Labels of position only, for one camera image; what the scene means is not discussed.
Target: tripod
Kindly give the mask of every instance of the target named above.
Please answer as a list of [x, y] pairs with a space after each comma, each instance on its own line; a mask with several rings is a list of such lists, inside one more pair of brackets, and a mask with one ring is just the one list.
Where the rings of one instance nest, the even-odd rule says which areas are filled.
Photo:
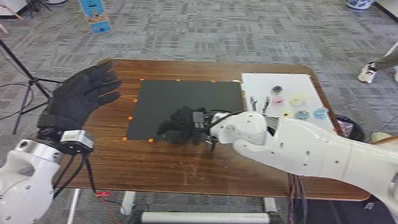
[[[28, 78], [28, 86], [27, 86], [27, 92], [25, 92], [23, 102], [21, 102], [21, 110], [19, 110], [19, 113], [18, 113], [16, 124], [14, 124], [14, 130], [12, 130], [12, 135], [14, 135], [14, 134], [16, 134], [16, 130], [18, 130], [18, 126], [19, 126], [21, 116], [23, 116], [30, 111], [34, 111], [37, 108], [41, 108], [41, 107], [48, 104], [48, 100], [50, 100], [50, 98], [51, 98], [50, 92], [48, 92], [46, 88], [43, 87], [41, 82], [50, 82], [50, 83], [57, 83], [57, 84], [60, 84], [62, 82], [59, 82], [59, 81], [55, 81], [55, 80], [50, 80], [50, 79], [41, 79], [41, 78], [34, 77], [34, 75], [30, 74], [30, 72], [28, 72], [28, 70], [27, 70], [23, 64], [21, 64], [21, 61], [19, 61], [18, 58], [16, 58], [16, 55], [14, 55], [14, 53], [12, 53], [12, 51], [11, 51], [9, 47], [7, 47], [7, 45], [5, 45], [3, 41], [2, 41], [2, 39], [0, 39], [0, 46], [2, 46], [2, 48], [3, 48], [3, 51], [5, 51], [5, 53], [7, 53], [9, 57], [11, 57], [11, 59], [12, 59], [14, 63], [16, 63], [16, 65], [18, 65], [18, 67], [19, 67], [23, 73], [25, 73], [25, 76], [27, 76], [27, 78]], [[44, 97], [46, 97], [46, 102], [41, 103], [37, 106], [34, 106], [30, 109], [25, 110], [25, 104], [27, 104], [27, 100], [28, 100], [28, 92], [30, 92], [32, 86], [37, 87], [37, 89], [39, 89], [39, 91], [41, 91], [41, 93], [43, 93], [43, 95], [44, 95]]]

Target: black glove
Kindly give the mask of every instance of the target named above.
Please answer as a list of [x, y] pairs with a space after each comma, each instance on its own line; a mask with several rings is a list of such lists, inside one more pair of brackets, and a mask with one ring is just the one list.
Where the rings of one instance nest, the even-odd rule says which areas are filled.
[[165, 121], [158, 127], [156, 134], [165, 134], [165, 140], [172, 144], [187, 144], [190, 141], [197, 145], [202, 141], [204, 134], [202, 134], [202, 126], [204, 119], [204, 109], [194, 110], [188, 107], [178, 109], [174, 114], [171, 115], [171, 120]]
[[41, 129], [80, 130], [96, 108], [117, 100], [121, 93], [112, 91], [121, 80], [110, 69], [112, 62], [87, 68], [64, 81], [39, 117]]

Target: white robotic hand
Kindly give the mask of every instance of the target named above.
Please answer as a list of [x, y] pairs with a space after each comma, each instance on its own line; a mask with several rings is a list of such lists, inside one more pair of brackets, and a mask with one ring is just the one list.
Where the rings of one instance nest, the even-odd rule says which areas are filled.
[[[213, 121], [227, 114], [215, 115]], [[284, 172], [332, 178], [359, 188], [398, 213], [398, 151], [357, 142], [306, 121], [279, 118], [274, 136], [256, 112], [227, 117], [210, 130], [236, 152]]]
[[48, 145], [21, 140], [0, 168], [0, 224], [34, 223], [53, 201], [51, 178], [62, 153]]

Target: white paper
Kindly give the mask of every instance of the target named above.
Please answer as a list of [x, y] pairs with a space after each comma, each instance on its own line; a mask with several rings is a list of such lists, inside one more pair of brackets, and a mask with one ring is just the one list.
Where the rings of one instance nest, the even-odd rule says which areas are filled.
[[[325, 130], [334, 130], [330, 118], [327, 117], [327, 119], [322, 120], [313, 116], [313, 112], [318, 108], [323, 107], [323, 104], [307, 74], [243, 73], [242, 81], [242, 90], [245, 91], [245, 103], [249, 111], [254, 110], [250, 97], [254, 97], [254, 101], [258, 101], [256, 111], [259, 113], [263, 113], [268, 97], [270, 104], [265, 112], [266, 116], [282, 117], [286, 113], [295, 116], [297, 111], [306, 110], [309, 112], [307, 122]], [[272, 92], [272, 88], [275, 86], [282, 87], [281, 94]], [[277, 96], [284, 98], [282, 104], [274, 103]], [[293, 106], [290, 100], [298, 96], [306, 98], [306, 102], [300, 106]]]

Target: gray carpet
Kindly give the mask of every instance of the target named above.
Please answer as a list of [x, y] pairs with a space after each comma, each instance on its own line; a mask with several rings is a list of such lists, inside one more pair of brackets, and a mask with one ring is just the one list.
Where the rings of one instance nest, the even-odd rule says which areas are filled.
[[[382, 71], [371, 85], [355, 80], [364, 63], [398, 40], [398, 26], [373, 7], [352, 11], [343, 0], [105, 0], [112, 32], [92, 35], [76, 0], [25, 21], [2, 20], [0, 33], [32, 71], [64, 80], [103, 58], [192, 60], [231, 63], [306, 64], [316, 71], [338, 114], [362, 125], [366, 135], [398, 115], [393, 71]], [[0, 55], [2, 84], [27, 82]], [[19, 109], [23, 88], [0, 88], [0, 116]], [[35, 91], [32, 105], [43, 102]], [[14, 118], [0, 121], [0, 161], [14, 142], [35, 131], [39, 111], [25, 115], [18, 135]], [[384, 131], [398, 134], [398, 120]], [[67, 191], [39, 223], [66, 223]], [[140, 206], [156, 211], [259, 212], [261, 200], [243, 197], [140, 194]], [[112, 223], [107, 209], [83, 191], [76, 224]]]

